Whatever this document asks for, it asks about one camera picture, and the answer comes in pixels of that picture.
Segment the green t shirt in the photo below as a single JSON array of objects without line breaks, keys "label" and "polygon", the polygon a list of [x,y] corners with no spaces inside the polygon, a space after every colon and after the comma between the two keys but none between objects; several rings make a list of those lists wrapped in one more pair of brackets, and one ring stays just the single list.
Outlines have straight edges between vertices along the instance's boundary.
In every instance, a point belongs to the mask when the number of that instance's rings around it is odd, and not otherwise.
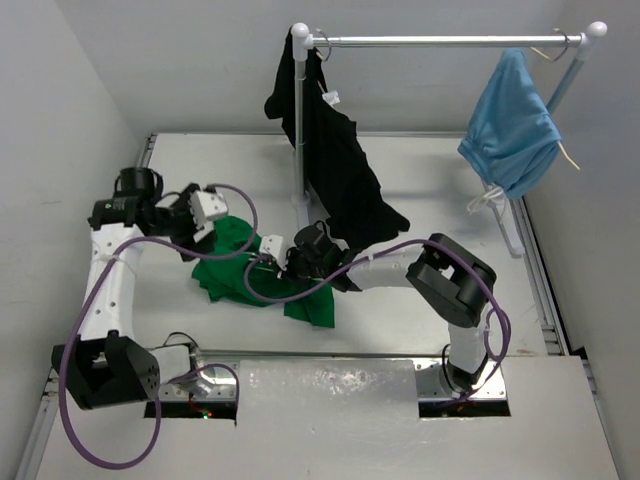
[{"label": "green t shirt", "polygon": [[[218,234],[213,253],[224,255],[237,251],[246,243],[252,227],[246,221],[228,216],[214,223]],[[232,302],[266,307],[261,301],[247,290],[244,284],[244,270],[258,253],[261,238],[257,236],[252,246],[244,253],[225,261],[201,260],[194,267],[191,278],[200,288],[204,289],[212,302],[230,300]],[[315,285],[313,281],[302,284],[290,282],[280,278],[273,271],[259,266],[251,270],[249,281],[252,288],[259,294],[269,298],[285,298],[298,295]],[[335,305],[333,290],[329,285],[324,286],[313,294],[302,299],[284,304],[284,315],[295,320],[305,321],[315,327],[335,327]]]}]

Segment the cream wire hanger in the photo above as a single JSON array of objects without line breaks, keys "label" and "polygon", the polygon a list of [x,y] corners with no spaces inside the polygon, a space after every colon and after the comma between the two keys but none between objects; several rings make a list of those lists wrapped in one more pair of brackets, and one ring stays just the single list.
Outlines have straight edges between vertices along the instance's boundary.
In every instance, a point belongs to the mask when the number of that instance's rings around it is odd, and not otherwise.
[{"label": "cream wire hanger", "polygon": [[274,274],[278,279],[295,284],[323,280],[319,270],[297,249],[290,249],[287,252],[283,267],[280,267],[276,260],[267,254],[252,253],[249,255],[249,261],[256,262],[255,270]]}]

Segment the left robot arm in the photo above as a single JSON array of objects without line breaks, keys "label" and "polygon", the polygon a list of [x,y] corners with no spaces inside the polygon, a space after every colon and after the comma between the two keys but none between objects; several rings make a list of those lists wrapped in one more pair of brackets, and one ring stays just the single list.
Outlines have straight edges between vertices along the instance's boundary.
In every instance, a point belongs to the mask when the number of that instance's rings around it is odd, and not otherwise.
[{"label": "left robot arm", "polygon": [[[228,213],[212,186],[187,185],[167,207],[164,183],[149,168],[125,168],[108,199],[94,204],[88,219],[92,242],[85,316],[73,345],[57,345],[52,365],[83,410],[150,401],[161,384],[194,365],[185,344],[146,349],[134,339],[133,300],[143,239],[161,237],[182,248],[188,262],[212,252],[215,220]],[[64,352],[70,354],[64,363]]]}]

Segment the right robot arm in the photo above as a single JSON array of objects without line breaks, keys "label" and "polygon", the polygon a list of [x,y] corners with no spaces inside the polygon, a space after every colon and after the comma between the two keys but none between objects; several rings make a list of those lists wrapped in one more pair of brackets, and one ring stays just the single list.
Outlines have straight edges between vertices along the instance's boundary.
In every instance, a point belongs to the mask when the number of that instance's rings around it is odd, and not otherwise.
[{"label": "right robot arm", "polygon": [[413,288],[448,324],[449,356],[442,362],[446,388],[469,394],[489,360],[481,316],[497,280],[494,270],[450,237],[435,233],[427,245],[389,253],[342,249],[324,231],[307,226],[276,256],[286,279],[329,279],[341,292]]}]

